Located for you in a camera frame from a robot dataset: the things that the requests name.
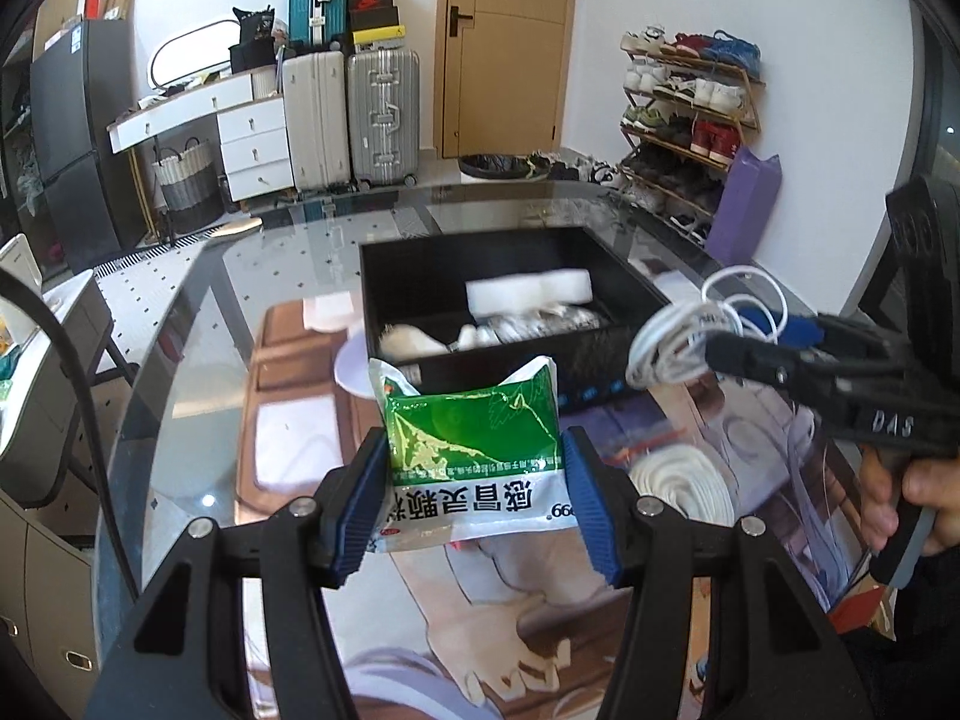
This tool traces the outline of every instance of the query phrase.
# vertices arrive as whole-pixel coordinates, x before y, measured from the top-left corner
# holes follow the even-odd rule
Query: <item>white suitcase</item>
[[[286,60],[283,109],[296,189],[349,183],[344,55],[311,53]]]

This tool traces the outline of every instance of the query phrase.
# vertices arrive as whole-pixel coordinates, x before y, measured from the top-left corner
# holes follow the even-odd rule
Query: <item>silver suitcase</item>
[[[296,189],[349,184],[344,55],[311,53],[286,60],[283,110]]]
[[[419,167],[419,57],[409,49],[357,53],[347,60],[353,174],[367,185],[416,184]]]

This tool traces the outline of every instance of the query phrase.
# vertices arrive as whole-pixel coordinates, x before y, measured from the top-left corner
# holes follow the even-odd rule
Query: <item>wooden door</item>
[[[446,2],[443,156],[552,148],[571,13],[568,0]]]

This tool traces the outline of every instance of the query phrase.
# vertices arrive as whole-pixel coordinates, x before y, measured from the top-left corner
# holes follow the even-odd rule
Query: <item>red sneaker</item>
[[[726,124],[712,124],[713,143],[709,158],[724,165],[733,165],[733,157],[740,148],[740,133]]]
[[[697,119],[696,122],[693,122],[693,140],[690,143],[690,151],[702,157],[709,157],[710,150],[713,148],[714,127],[715,124],[708,122],[706,119]]]
[[[700,58],[700,50],[705,49],[712,43],[707,35],[688,35],[678,32],[673,43],[661,46],[663,53],[678,53],[678,55],[692,56]]]

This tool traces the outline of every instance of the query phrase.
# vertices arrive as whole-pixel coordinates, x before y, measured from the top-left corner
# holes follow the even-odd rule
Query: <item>purple bag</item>
[[[707,254],[725,266],[751,264],[782,177],[779,154],[760,160],[747,146],[740,147],[713,218]]]

